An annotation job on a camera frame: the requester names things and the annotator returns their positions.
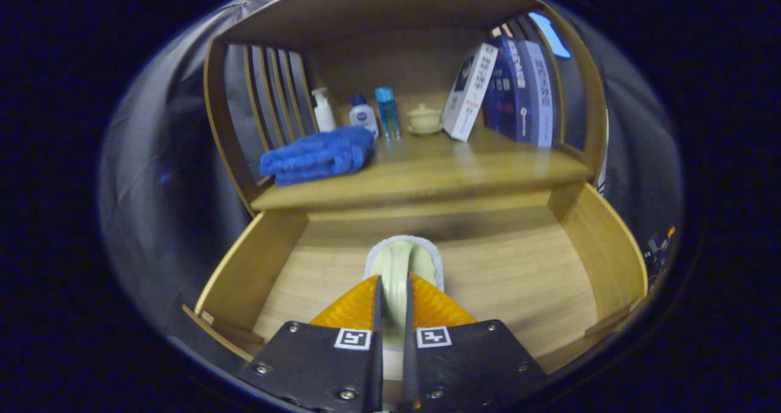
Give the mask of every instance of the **black background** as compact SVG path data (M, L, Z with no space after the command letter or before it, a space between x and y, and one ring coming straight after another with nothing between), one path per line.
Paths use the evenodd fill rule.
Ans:
M95 169L112 109L159 48L226 1L3 0L13 393L3 411L259 409L140 321L97 227ZM778 0L557 1L622 46L669 105L696 169L686 223L701 238L683 242L664 320L542 409L770 409L777 336L763 311L778 265L769 133Z

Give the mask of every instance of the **blue towel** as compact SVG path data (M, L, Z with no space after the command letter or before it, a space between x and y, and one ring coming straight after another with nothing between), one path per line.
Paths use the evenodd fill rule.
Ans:
M290 185L352 174L371 157L374 133L360 126L318 132L260 157L260 174Z

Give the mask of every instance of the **orange gripper pad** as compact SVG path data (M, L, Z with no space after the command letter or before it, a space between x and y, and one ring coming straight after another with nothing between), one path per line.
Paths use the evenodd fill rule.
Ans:
M477 323L456 302L419 276L412 276L412 291L415 293L415 329L438 326L461 326Z
M360 282L336 299L310 325L327 328L371 330L374 322L374 291L377 275Z

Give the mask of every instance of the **blue book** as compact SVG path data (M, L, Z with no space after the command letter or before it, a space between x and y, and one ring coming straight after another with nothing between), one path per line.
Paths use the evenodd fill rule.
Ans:
M486 127L517 142L530 142L529 109L532 93L527 86L530 63L524 65L513 38L497 36L489 41L499 49L485 99Z
M486 127L516 142L550 147L553 104L539 45L505 35L489 43L499 54L483 100Z

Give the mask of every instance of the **wooden cabinet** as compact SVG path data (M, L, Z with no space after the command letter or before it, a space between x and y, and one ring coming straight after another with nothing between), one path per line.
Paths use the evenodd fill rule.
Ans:
M402 121L418 102L444 105L465 52L532 10L549 16L580 67L583 151L561 136L552 149L513 143L485 129L481 113L466 143L381 138L349 176L276 186L246 166L227 107L228 46L245 49L257 132L271 149L312 129L308 82L329 88L342 124L349 96L374 104L380 85L394 88ZM541 1L277 0L212 40L204 76L215 142L254 219L192 312L221 341L240 338L244 347L232 344L244 357L357 284L372 246L398 234L435 243L446 293L477 319L502 319L548 372L646 296L634 238L591 184L605 152L602 81L577 33Z

